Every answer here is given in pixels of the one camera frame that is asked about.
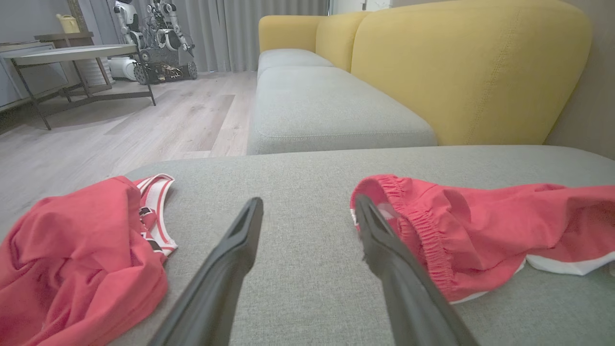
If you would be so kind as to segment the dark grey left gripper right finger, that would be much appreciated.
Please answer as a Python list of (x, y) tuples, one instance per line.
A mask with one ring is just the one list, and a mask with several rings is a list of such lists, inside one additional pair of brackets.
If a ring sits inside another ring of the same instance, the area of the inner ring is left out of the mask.
[(479, 346), (369, 197), (355, 199), (364, 260), (380, 279), (396, 346)]

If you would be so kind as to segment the grey sofa seat cushion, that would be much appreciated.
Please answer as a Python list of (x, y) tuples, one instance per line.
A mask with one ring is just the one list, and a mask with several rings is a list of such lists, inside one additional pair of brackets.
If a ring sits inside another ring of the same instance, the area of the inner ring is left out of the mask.
[(334, 66), (330, 61), (304, 49), (271, 49), (260, 54), (257, 79), (267, 69), (281, 66)]
[(246, 153), (435, 145), (436, 135), (424, 119), (350, 73), (282, 66), (258, 79)]

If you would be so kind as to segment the grey curtain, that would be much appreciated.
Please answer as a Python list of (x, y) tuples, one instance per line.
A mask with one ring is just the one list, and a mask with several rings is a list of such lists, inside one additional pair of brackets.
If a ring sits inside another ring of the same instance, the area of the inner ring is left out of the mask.
[(176, 6), (192, 53), (179, 49), (180, 63), (193, 61), (198, 72), (248, 72), (257, 68), (263, 44), (258, 24), (269, 15), (301, 19), (329, 13), (329, 0), (166, 0)]

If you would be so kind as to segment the red jersey with white trim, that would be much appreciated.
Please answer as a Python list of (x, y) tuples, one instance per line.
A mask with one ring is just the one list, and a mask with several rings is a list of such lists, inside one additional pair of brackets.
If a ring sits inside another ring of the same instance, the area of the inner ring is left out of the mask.
[(0, 346), (105, 346), (163, 300), (174, 178), (117, 176), (42, 199), (0, 244)]

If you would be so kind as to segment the low green TV cabinet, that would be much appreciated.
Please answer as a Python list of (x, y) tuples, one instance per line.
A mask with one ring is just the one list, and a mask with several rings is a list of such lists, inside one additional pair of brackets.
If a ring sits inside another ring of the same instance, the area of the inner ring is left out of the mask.
[[(0, 44), (0, 111), (29, 100), (29, 94), (11, 62), (11, 57), (54, 48), (52, 42)], [(21, 69), (21, 73), (29, 89), (37, 97), (46, 96), (68, 85), (66, 74), (60, 63), (26, 67)]]

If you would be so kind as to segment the yellow watering can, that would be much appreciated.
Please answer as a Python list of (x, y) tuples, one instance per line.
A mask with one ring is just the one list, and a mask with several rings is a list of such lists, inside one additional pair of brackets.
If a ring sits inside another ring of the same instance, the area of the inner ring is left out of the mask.
[(72, 34), (81, 32), (77, 19), (75, 17), (58, 13), (56, 15), (56, 18), (59, 20), (64, 33)]

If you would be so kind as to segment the large grey fabric ottoman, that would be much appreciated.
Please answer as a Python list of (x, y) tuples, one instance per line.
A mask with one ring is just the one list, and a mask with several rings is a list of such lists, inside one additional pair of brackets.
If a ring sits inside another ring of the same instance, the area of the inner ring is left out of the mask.
[[(147, 346), (246, 201), (260, 197), (258, 253), (231, 345), (393, 345), (382, 286), (362, 260), (349, 204), (360, 180), (394, 174), (469, 188), (615, 185), (615, 161), (554, 146), (443, 146), (284, 153), (152, 163), (129, 179), (175, 178), (163, 218), (178, 249), (168, 293), (110, 346)], [(527, 265), (503, 287), (455, 305), (481, 345), (615, 346), (615, 277)]]

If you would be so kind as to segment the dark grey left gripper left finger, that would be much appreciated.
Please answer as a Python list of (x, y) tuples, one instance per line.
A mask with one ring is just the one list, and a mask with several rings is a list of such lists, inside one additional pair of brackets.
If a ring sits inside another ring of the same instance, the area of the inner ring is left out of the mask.
[(148, 346), (228, 346), (240, 289), (256, 260), (263, 200), (246, 202)]

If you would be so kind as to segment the white ribbed stool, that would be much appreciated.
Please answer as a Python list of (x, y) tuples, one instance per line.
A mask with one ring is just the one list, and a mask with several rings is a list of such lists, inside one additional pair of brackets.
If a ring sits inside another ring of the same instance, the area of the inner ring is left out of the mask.
[(115, 83), (107, 57), (76, 61), (77, 66), (89, 87)]

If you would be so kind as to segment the round grey coffee table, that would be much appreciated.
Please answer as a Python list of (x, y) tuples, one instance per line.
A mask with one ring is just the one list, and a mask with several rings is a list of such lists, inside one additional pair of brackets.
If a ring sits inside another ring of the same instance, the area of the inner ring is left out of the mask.
[[(29, 101), (33, 105), (34, 109), (37, 111), (37, 115), (43, 121), (46, 129), (49, 131), (52, 127), (48, 123), (47, 116), (56, 114), (58, 112), (67, 111), (73, 108), (81, 107), (87, 104), (95, 103), (97, 101), (107, 101), (107, 100), (123, 100), (123, 99), (135, 99), (140, 97), (149, 97), (152, 101), (152, 105), (156, 106), (155, 96), (152, 93), (151, 84), (149, 81), (146, 81), (146, 85), (148, 91), (141, 92), (128, 92), (128, 93), (116, 93), (116, 94), (104, 94), (104, 95), (95, 95), (90, 89), (88, 83), (86, 82), (85, 77), (83, 77), (83, 73), (81, 72), (81, 68), (77, 65), (77, 61), (85, 61), (90, 59), (99, 59), (101, 57), (115, 57), (119, 55), (130, 55), (136, 53), (140, 55), (140, 48), (134, 44), (116, 44), (116, 45), (91, 45), (91, 46), (78, 46), (78, 47), (67, 47), (60, 49), (50, 49), (44, 50), (40, 52), (33, 53), (18, 53), (11, 55), (9, 57), (9, 61), (12, 63), (15, 71), (20, 77), (25, 90), (28, 92)], [(58, 107), (57, 110), (51, 112), (45, 112), (41, 107), (40, 103), (49, 100), (56, 95), (60, 94), (60, 91), (53, 92), (49, 96), (37, 98), (31, 89), (27, 81), (22, 74), (22, 69), (31, 68), (34, 66), (42, 66), (42, 65), (50, 65), (54, 63), (60, 62), (71, 62), (77, 72), (77, 76), (79, 78), (79, 83), (77, 85), (62, 88), (63, 93), (67, 98), (70, 98), (70, 91), (75, 90), (76, 88), (83, 88), (86, 93), (86, 97), (77, 101), (69, 101), (68, 104), (63, 105), (62, 107)]]

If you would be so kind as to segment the red shorts with elastic waistband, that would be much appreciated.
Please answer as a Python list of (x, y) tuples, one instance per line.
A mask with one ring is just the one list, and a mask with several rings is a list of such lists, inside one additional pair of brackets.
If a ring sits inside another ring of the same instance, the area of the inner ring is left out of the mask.
[(525, 264), (583, 276), (615, 261), (615, 185), (530, 184), (481, 190), (381, 174), (365, 195), (448, 302), (507, 283)]

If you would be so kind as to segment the brown wooden side table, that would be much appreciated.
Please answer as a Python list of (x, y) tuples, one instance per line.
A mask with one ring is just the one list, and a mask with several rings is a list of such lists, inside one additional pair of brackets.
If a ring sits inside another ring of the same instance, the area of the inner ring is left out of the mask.
[[(35, 36), (35, 40), (40, 42), (51, 42), (56, 49), (59, 48), (68, 48), (68, 47), (80, 47), (80, 46), (92, 46), (94, 44), (94, 33), (86, 32), (86, 33), (60, 33), (60, 34), (46, 34), (46, 35), (37, 35)], [(74, 67), (71, 62), (63, 62), (63, 69), (67, 72), (68, 68), (73, 68), (76, 72), (80, 72), (78, 66)], [(90, 92), (97, 93), (101, 91), (106, 91), (112, 89), (112, 85), (107, 82), (107, 85), (101, 86), (88, 86), (90, 88)]]

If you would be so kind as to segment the gold picture frame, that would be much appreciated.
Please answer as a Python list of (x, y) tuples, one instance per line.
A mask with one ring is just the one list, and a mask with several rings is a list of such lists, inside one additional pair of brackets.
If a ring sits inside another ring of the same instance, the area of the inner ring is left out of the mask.
[(71, 16), (75, 18), (75, 22), (77, 23), (79, 32), (81, 33), (89, 32), (79, 0), (66, 0), (66, 1), (67, 1), (69, 10), (70, 10)]

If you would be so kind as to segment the white humanoid robot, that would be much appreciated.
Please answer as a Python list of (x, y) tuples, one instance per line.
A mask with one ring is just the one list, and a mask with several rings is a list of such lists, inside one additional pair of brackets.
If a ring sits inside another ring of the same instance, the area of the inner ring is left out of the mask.
[[(137, 46), (137, 52), (147, 48), (143, 33), (141, 33), (139, 17), (133, 0), (115, 0), (113, 13), (116, 15), (120, 32), (126, 44)], [(131, 57), (111, 57), (109, 60), (112, 77), (125, 78), (145, 85), (145, 78), (138, 75), (138, 63)]]

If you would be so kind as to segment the skeletal robot on wheeled base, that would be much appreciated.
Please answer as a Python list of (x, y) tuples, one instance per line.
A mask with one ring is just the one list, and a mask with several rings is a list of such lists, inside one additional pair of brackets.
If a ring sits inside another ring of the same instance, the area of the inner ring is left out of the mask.
[(182, 62), (180, 52), (194, 57), (194, 44), (179, 24), (177, 7), (171, 0), (151, 0), (145, 20), (146, 45), (138, 49), (135, 77), (141, 85), (197, 79), (193, 60)]

